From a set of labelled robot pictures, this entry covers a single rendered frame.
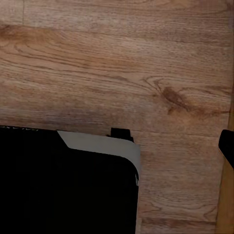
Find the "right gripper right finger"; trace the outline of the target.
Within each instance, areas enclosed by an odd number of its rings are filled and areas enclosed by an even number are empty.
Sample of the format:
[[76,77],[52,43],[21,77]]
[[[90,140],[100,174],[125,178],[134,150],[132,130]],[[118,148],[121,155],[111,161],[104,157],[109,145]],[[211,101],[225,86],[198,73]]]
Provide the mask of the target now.
[[234,169],[234,132],[223,130],[218,146]]

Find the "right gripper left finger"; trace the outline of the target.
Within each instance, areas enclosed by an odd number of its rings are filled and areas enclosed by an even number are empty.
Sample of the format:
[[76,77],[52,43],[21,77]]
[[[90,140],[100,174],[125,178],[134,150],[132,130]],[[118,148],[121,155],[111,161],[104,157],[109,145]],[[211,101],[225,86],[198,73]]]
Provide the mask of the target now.
[[0,188],[25,149],[21,130],[0,135]]

